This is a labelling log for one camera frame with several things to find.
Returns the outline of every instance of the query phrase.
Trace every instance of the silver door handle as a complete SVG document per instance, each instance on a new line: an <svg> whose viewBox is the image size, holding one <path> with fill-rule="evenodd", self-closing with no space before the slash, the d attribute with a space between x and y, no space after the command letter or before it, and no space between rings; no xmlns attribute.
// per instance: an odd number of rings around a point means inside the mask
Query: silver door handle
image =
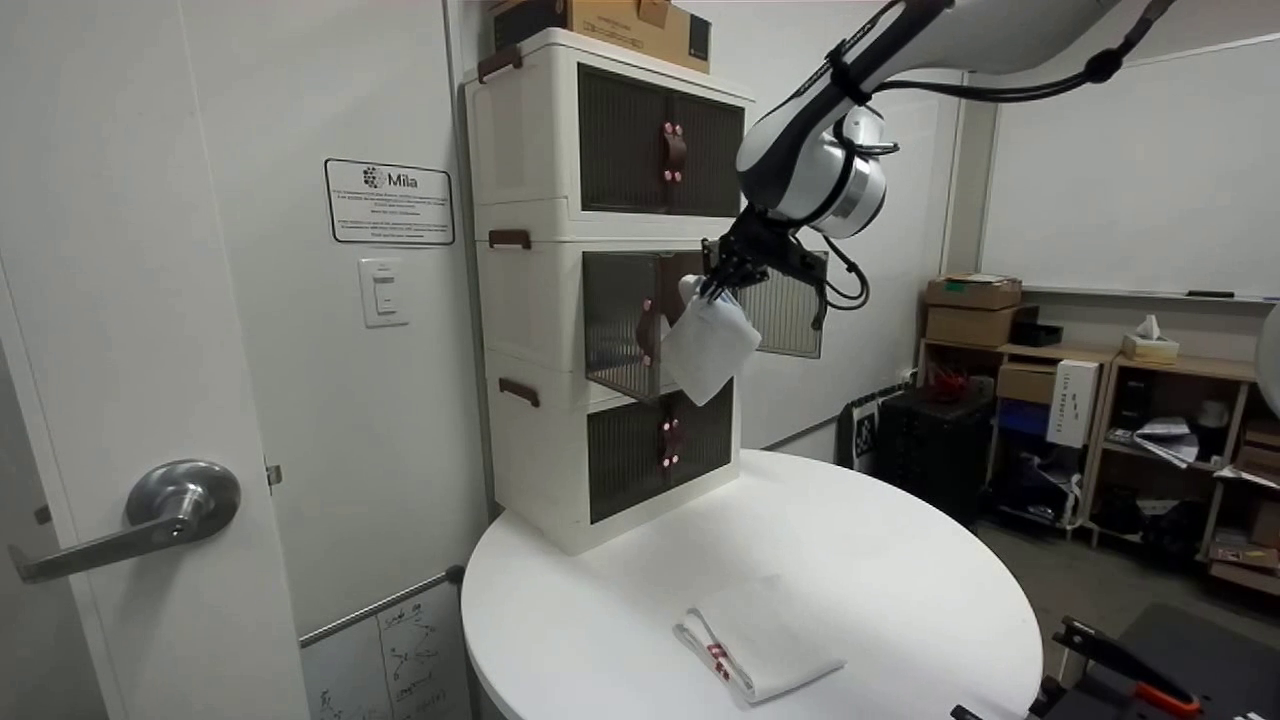
<svg viewBox="0 0 1280 720"><path fill-rule="evenodd" d="M159 548L197 543L236 521L239 481L223 464L174 459L131 483L123 515L131 527L31 560L8 543L21 579L61 579L87 570L137 560Z"/></svg>

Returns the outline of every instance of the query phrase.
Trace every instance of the label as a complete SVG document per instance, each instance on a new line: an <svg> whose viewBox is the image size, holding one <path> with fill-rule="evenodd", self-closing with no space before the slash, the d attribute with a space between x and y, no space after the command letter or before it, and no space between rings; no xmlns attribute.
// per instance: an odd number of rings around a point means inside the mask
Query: label
<svg viewBox="0 0 1280 720"><path fill-rule="evenodd" d="M454 246L450 172L324 159L327 221L342 246Z"/></svg>

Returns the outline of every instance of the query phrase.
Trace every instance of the robotic arm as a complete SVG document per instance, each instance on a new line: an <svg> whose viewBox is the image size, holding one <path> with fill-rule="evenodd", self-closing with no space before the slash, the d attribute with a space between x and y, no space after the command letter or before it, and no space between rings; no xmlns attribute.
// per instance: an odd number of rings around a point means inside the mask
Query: robotic arm
<svg viewBox="0 0 1280 720"><path fill-rule="evenodd" d="M879 139L879 117L869 109L872 96L920 88L959 101L1023 106L1104 83L1173 0L1148 0L1145 18L1117 50L1054 83L970 88L894 77L909 68L1023 73L1077 46L1117 6L1119 0L887 0L859 33L830 51L826 68L745 135L736 172L749 208L721 246L707 246L702 297L711 299L759 284L768 270L777 270L810 284L821 297L821 309L840 309L830 297L836 290L826 279L826 262L810 253L796 234L815 227L850 271L859 277L833 240L858 238L886 208L887 187L879 157L898 152L898 144ZM858 293L845 299L845 309L859 309L869 297Z"/></svg>

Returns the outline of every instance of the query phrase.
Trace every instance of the white round table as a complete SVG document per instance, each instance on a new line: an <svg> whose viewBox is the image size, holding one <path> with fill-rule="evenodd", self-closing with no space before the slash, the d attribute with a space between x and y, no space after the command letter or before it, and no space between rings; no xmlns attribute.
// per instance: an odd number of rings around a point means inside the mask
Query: white round table
<svg viewBox="0 0 1280 720"><path fill-rule="evenodd" d="M786 578L845 662L759 709L671 635L696 601ZM745 453L723 489L570 558L500 515L463 578L463 635L504 718L530 720L1023 720L1042 629L957 521L872 478Z"/></svg>

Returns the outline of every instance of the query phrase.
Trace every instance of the gray floor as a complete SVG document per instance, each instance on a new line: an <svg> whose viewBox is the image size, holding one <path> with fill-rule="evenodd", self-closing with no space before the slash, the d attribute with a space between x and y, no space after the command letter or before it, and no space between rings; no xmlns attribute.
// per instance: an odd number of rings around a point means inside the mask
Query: gray floor
<svg viewBox="0 0 1280 720"><path fill-rule="evenodd" d="M1042 617L1043 662L1058 662L1048 635L1064 617L1082 617L1119 635L1148 606L1173 606L1280 650L1280 601L1272 596L1229 590L1184 570L1161 570L1124 548L1088 548L1054 533L1022 533L987 521L974 533L1023 585Z"/></svg>

